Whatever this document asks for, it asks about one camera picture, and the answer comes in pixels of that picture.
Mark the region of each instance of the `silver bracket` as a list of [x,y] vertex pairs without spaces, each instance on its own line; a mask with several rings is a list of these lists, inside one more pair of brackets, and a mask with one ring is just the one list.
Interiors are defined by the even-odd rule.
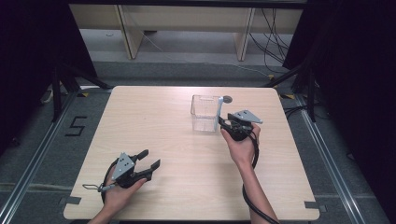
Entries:
[[233,113],[233,115],[243,121],[262,123],[261,119],[257,118],[254,114],[252,114],[248,110],[241,110],[239,112]]
[[122,152],[120,154],[119,160],[117,161],[117,165],[113,176],[111,176],[111,179],[116,180],[132,168],[134,168],[134,162],[125,152]]

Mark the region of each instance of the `cable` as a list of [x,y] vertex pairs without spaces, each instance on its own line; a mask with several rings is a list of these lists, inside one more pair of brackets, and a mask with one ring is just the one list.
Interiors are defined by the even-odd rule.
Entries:
[[[276,32],[276,9],[273,8],[272,25],[270,24],[269,20],[267,19],[267,16],[265,15],[265,12],[264,12],[263,8],[262,8],[262,15],[264,16],[265,21],[266,21],[266,23],[268,25],[268,28],[270,29],[269,36],[264,34],[264,36],[267,38],[267,42],[265,44],[265,47],[263,47],[261,44],[259,44],[259,42],[253,37],[252,33],[249,33],[249,35],[252,38],[253,42],[256,44],[256,46],[264,52],[264,65],[265,65],[265,67],[268,70],[270,70],[271,72],[280,73],[280,72],[274,71],[274,70],[272,70],[272,69],[270,69],[268,67],[267,61],[266,61],[266,55],[269,55],[270,57],[274,58],[275,60],[277,60],[280,63],[284,63],[285,62],[285,58],[286,58],[286,54],[285,54],[283,49],[289,49],[289,46],[280,38],[279,34]],[[279,51],[280,57],[278,57],[273,52],[268,50],[268,46],[269,46],[270,42],[276,44],[276,46],[278,48],[278,51]]]
[[[117,164],[118,161],[119,161],[119,159],[114,160],[114,161],[110,164],[110,167],[108,167],[107,172],[106,172],[106,175],[105,175],[105,179],[103,180],[103,186],[106,186],[108,174],[110,173],[111,168],[113,168],[113,166],[115,166],[115,165]],[[105,191],[102,191],[102,192],[101,192],[101,196],[102,196],[102,202],[105,203],[106,192],[105,192]]]
[[[314,103],[314,106],[320,106],[320,105],[323,105],[323,103]],[[295,107],[284,108],[283,110],[285,110],[285,115],[287,115],[287,116],[286,116],[286,119],[289,119],[289,117],[290,117],[293,113],[295,113],[295,112],[297,112],[297,111],[299,111],[299,110],[307,109],[307,108],[308,108],[308,105],[299,105],[299,106],[295,106]],[[320,116],[320,115],[318,115],[318,114],[315,114],[315,116],[318,117],[318,118],[320,118],[320,119],[331,119],[330,117],[324,118],[324,117],[322,117],[322,116]]]
[[[242,129],[242,131],[244,133],[247,134],[247,136],[250,138],[251,142],[253,143],[253,147],[254,147],[254,158],[253,158],[253,162],[251,163],[251,166],[253,167],[253,169],[256,167],[257,165],[257,161],[259,159],[259,144],[257,142],[257,136],[254,132],[254,138],[253,136],[251,136],[248,132],[246,132],[244,129]],[[245,202],[247,203],[248,207],[253,210],[257,215],[259,215],[260,217],[262,217],[263,219],[265,219],[266,221],[268,221],[271,224],[279,224],[277,221],[275,221],[273,218],[269,217],[268,215],[266,215],[264,212],[262,212],[258,207],[256,207],[253,202],[249,199],[248,194],[245,191],[245,186],[242,185],[242,195],[244,196]]]

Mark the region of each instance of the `black cable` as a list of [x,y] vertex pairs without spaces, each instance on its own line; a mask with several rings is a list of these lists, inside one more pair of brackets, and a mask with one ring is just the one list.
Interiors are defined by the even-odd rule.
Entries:
[[280,63],[283,63],[282,59],[277,57],[273,52],[269,51],[268,49],[266,49],[265,47],[263,47],[254,37],[252,34],[249,34],[251,39],[253,40],[253,42],[256,44],[256,46],[262,50],[263,52],[269,54],[272,58],[274,58],[275,60],[277,60]]
[[[321,105],[323,105],[323,103],[321,103],[321,102],[314,103],[314,106],[321,106]],[[289,119],[289,117],[293,113],[295,113],[296,111],[304,110],[304,109],[307,109],[307,108],[308,108],[308,105],[299,105],[299,106],[295,106],[295,107],[284,108],[283,110],[285,110],[285,115],[287,115],[286,119]],[[322,116],[319,116],[318,114],[315,114],[315,116],[320,118],[320,119],[331,119],[330,117],[324,118]]]
[[[119,161],[119,159],[117,158],[115,161],[113,161],[110,165],[110,167],[108,167],[106,175],[105,175],[105,180],[103,181],[103,186],[106,186],[107,183],[107,178],[108,178],[108,174],[110,173],[111,168],[113,168],[113,166],[115,166],[117,164],[117,162]],[[103,203],[105,203],[105,199],[106,199],[106,192],[102,191],[101,192],[101,196],[102,196],[102,201]]]
[[[273,34],[273,29],[272,29],[272,26],[270,25],[270,22],[268,21],[267,17],[265,16],[265,13],[264,13],[264,10],[263,10],[263,9],[262,9],[262,15],[264,16],[265,21],[267,22],[268,28],[270,29],[270,35],[269,35],[269,37],[268,37],[268,39],[267,39],[267,43],[266,43],[266,45],[265,45],[265,49],[268,49],[268,45],[269,45],[269,43],[270,43],[271,35]],[[265,66],[268,68],[265,54],[264,54],[264,64],[265,64]]]
[[[268,35],[266,35],[266,34],[263,34],[264,36],[265,36],[265,38],[267,38],[267,39],[269,39],[269,36]],[[285,44],[286,46],[284,46],[284,45],[281,45],[281,44],[278,44],[277,42],[275,42],[274,40],[272,40],[272,39],[270,39],[270,41],[273,43],[273,44],[276,44],[276,45],[279,45],[281,48],[283,48],[283,49],[289,49],[289,46],[287,45],[287,44]]]
[[273,33],[274,33],[274,38],[275,38],[275,40],[276,40],[276,44],[277,44],[277,47],[278,47],[278,50],[279,50],[279,53],[283,56],[282,58],[284,59],[285,57],[286,57],[286,54],[285,54],[285,52],[283,51],[283,49],[281,48],[281,47],[283,47],[280,43],[279,43],[279,40],[280,40],[280,42],[282,42],[284,45],[286,45],[287,46],[287,44],[282,40],[282,38],[279,36],[279,34],[277,33],[277,31],[276,31],[276,8],[273,8]]
[[[251,142],[253,143],[253,147],[254,147],[254,158],[253,158],[253,162],[251,163],[251,166],[253,167],[253,169],[256,167],[257,165],[257,161],[259,159],[259,143],[257,142],[257,136],[255,133],[253,133],[254,138],[248,134],[245,130],[243,130],[243,132],[245,132],[247,134],[247,136],[250,138]],[[244,196],[245,202],[247,203],[248,207],[254,211],[257,215],[259,215],[260,217],[264,218],[266,221],[268,221],[271,224],[279,224],[277,221],[275,221],[273,218],[269,217],[268,215],[266,215],[264,212],[262,212],[258,207],[256,207],[251,200],[248,197],[248,194],[245,191],[245,186],[242,185],[242,195]]]

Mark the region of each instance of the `table top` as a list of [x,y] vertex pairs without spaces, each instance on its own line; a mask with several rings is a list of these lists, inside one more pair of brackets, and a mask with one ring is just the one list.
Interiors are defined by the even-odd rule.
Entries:
[[149,154],[135,170],[161,159],[152,180],[115,218],[123,220],[249,220],[242,180],[219,132],[197,132],[191,124],[194,94],[230,95],[221,116],[248,109],[262,119],[256,174],[281,220],[315,220],[318,209],[289,124],[274,89],[220,87],[116,87],[92,139],[64,216],[89,219],[102,208],[100,193],[83,184],[102,183],[121,152]]

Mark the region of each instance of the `human hand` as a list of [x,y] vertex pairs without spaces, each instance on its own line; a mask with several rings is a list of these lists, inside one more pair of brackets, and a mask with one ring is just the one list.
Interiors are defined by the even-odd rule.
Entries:
[[[111,176],[113,176],[115,166],[113,166],[108,173],[106,186],[113,183]],[[143,184],[147,181],[146,178],[138,180],[128,189],[123,189],[116,186],[106,191],[105,205],[102,210],[89,223],[108,223],[120,210],[126,207],[132,198],[132,195],[137,192]]]
[[[261,128],[252,123],[253,130],[251,136],[253,138],[257,138],[257,144],[259,144],[259,135]],[[235,162],[235,164],[240,168],[241,166],[251,165],[251,162],[254,157],[254,146],[249,137],[245,138],[242,141],[234,141],[230,134],[227,133],[224,129],[220,130],[223,135],[225,141],[227,142],[228,148],[230,149],[231,158]]]

